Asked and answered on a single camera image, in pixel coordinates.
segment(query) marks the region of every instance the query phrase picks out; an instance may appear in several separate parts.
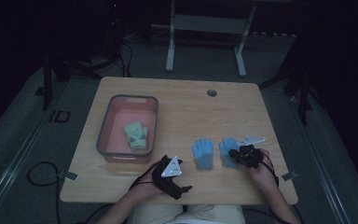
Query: blue glove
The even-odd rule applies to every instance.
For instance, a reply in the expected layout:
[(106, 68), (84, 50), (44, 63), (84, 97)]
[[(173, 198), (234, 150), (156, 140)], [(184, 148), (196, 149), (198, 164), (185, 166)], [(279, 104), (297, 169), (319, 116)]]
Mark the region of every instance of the blue glove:
[(201, 138), (191, 146), (194, 159), (197, 162), (197, 169), (213, 168), (213, 147), (214, 143), (209, 138)]
[(234, 158), (231, 158), (228, 154), (228, 152), (231, 149), (240, 149), (240, 146), (238, 145), (238, 141), (234, 138), (224, 138), (221, 143), (219, 143), (220, 148), (220, 156), (223, 160), (223, 165), (226, 167), (238, 169), (240, 166), (238, 165), (237, 161), (235, 161)]

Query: pants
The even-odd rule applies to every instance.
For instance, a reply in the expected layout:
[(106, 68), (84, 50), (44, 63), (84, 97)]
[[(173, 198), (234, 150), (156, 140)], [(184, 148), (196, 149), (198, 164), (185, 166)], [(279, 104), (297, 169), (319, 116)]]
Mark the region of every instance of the pants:
[(127, 224), (164, 224), (185, 219), (245, 224), (239, 205), (189, 205), (183, 213), (180, 204), (141, 204), (135, 207)]

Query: wooden tabletop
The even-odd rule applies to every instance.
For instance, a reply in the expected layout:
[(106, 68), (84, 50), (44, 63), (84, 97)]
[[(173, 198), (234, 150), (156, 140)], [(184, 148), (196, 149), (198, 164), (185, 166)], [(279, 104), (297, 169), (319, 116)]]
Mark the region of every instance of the wooden tabletop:
[[(208, 90), (217, 92), (215, 97)], [(96, 142), (109, 100), (117, 94), (155, 96), (158, 121), (152, 161), (148, 164), (107, 162), (97, 151)], [(166, 194), (148, 203), (183, 204), (263, 204), (267, 203), (246, 168), (222, 165), (218, 143), (224, 137), (238, 140), (248, 135), (263, 136), (255, 145), (269, 151), (277, 176), (288, 173), (260, 90), (255, 84), (190, 81), (153, 78), (105, 77), (101, 80), (80, 136), (69, 171), (77, 181), (65, 180), (61, 199), (76, 203), (113, 203), (131, 183), (162, 156), (178, 156), (183, 174), (173, 182), (193, 186), (176, 201)], [(197, 139), (214, 142), (213, 169), (197, 170), (191, 146)], [(287, 202), (297, 202), (291, 180), (280, 178), (280, 189)]]

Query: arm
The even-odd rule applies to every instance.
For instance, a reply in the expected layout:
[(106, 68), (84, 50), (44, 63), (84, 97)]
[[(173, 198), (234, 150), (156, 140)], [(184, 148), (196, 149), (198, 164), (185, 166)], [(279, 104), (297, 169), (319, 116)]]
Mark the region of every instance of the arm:
[[(269, 155), (269, 152), (265, 149), (261, 149), (261, 151), (267, 156)], [(266, 157), (264, 157), (263, 162), (270, 165)], [(299, 224), (299, 220), (284, 199), (269, 169), (264, 164), (260, 164), (256, 169), (249, 168), (249, 173), (257, 186), (263, 191), (273, 213), (286, 222)]]
[[(152, 180), (151, 170), (140, 182)], [(143, 203), (157, 194), (162, 193), (153, 183), (138, 184), (128, 191), (109, 211), (97, 222), (98, 224), (121, 224), (136, 205)]]

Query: pink bin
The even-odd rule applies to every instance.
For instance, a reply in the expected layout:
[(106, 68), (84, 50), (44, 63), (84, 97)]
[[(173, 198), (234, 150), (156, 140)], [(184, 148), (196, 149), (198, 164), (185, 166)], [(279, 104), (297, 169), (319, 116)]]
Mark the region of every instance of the pink bin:
[[(115, 95), (110, 100), (97, 149), (107, 161), (148, 163), (154, 149), (158, 100), (153, 96)], [(140, 121), (147, 128), (146, 149), (133, 151), (124, 132), (127, 124)]]

